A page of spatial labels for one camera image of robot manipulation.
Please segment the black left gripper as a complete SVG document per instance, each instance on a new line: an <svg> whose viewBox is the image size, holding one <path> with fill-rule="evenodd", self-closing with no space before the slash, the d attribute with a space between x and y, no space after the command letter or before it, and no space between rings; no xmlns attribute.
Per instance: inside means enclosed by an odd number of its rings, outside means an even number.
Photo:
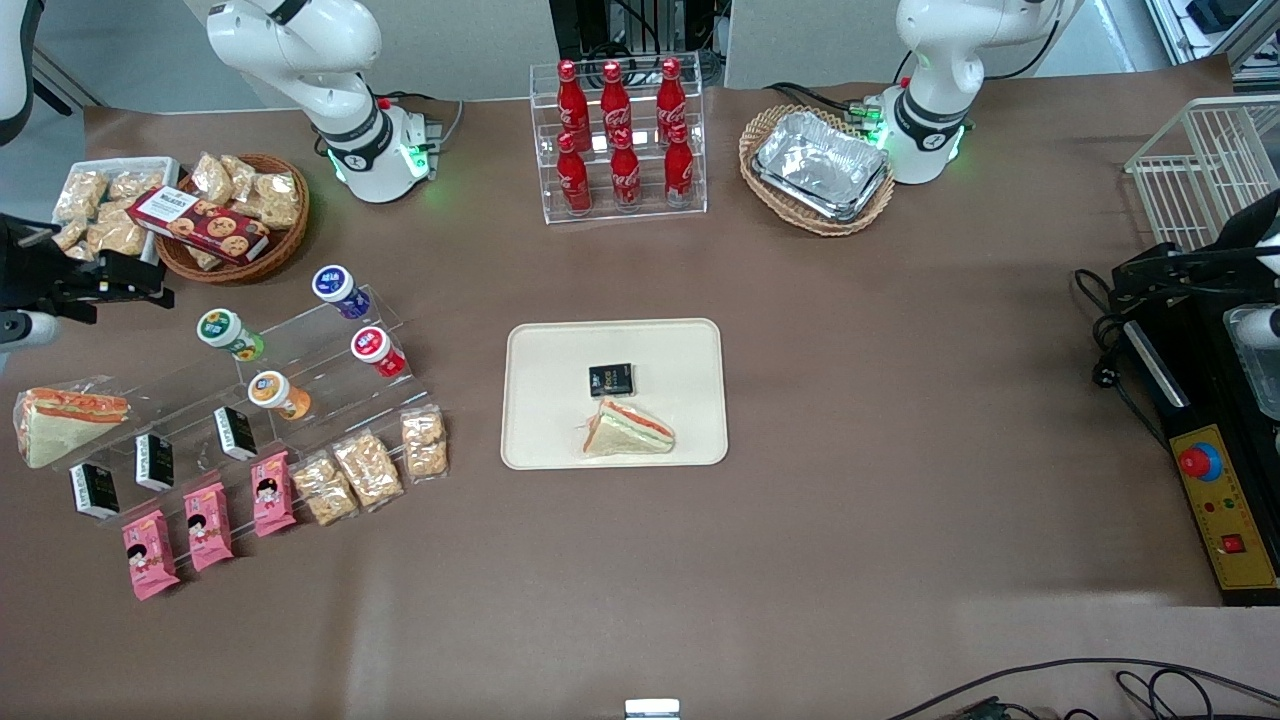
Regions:
<svg viewBox="0 0 1280 720"><path fill-rule="evenodd" d="M1275 190L1226 222L1215 242L1183 252L1175 243L1157 243L1112 269L1110 302L1144 302L1203 295L1242 301L1277 300L1279 192ZM1185 275L1196 265L1196 284Z"/></svg>

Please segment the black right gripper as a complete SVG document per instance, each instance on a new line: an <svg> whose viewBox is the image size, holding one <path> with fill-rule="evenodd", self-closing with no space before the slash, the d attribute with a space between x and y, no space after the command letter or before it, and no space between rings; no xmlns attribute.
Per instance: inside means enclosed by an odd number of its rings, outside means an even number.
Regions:
<svg viewBox="0 0 1280 720"><path fill-rule="evenodd" d="M116 251L100 251L97 261L78 260L58 247L49 228L27 225L6 214L1 225L4 311L95 314L93 305L127 302L175 306L175 293L164 287L160 265Z"/></svg>

